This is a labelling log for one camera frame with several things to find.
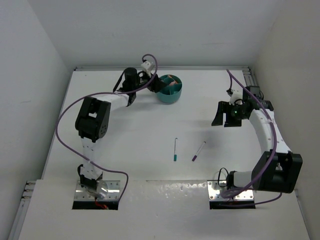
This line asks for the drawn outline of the pink pen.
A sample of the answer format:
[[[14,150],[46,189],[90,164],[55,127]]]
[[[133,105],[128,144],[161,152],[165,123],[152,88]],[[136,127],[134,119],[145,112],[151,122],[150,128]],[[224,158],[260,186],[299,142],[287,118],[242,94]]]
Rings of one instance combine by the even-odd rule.
[[[174,80],[169,84],[169,86],[174,86],[175,84],[177,84],[177,82]]]

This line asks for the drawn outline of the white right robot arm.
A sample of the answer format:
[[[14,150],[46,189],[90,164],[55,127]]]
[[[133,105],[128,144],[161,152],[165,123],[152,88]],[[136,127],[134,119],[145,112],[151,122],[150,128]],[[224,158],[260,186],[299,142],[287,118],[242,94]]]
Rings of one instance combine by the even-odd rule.
[[[285,143],[275,121],[274,107],[260,96],[258,86],[243,91],[228,89],[229,101],[220,101],[212,126],[241,127],[249,120],[258,138],[261,157],[252,171],[231,171],[226,189],[231,195],[243,188],[290,194],[303,164],[302,156]]]

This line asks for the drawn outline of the teal capped white pen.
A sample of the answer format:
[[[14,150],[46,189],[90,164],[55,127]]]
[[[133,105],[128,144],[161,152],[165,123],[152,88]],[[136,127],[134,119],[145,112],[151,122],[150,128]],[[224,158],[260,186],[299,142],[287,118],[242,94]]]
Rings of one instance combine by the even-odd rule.
[[[177,144],[178,144],[178,138],[174,139],[174,149],[173,149],[173,161],[177,161]]]

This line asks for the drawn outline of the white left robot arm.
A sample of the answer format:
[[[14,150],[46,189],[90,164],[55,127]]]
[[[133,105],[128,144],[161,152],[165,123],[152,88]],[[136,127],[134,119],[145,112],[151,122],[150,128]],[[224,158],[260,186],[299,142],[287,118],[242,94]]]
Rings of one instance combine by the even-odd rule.
[[[112,94],[100,97],[86,96],[75,121],[75,129],[81,138],[84,161],[78,167],[80,184],[92,191],[97,191],[103,177],[103,170],[93,165],[97,148],[106,135],[112,111],[133,104],[137,90],[146,86],[153,93],[158,93],[168,86],[157,74],[148,70],[137,71],[128,67],[120,75]]]

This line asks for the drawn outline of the purple capped white pen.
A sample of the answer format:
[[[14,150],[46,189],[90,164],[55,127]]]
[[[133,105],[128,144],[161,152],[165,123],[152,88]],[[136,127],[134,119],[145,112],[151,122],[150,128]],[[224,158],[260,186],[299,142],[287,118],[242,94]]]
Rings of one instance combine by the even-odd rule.
[[[198,148],[197,152],[194,154],[193,158],[192,158],[192,162],[194,162],[197,157],[199,156],[200,152],[202,151],[203,147],[206,145],[206,141],[204,141]]]

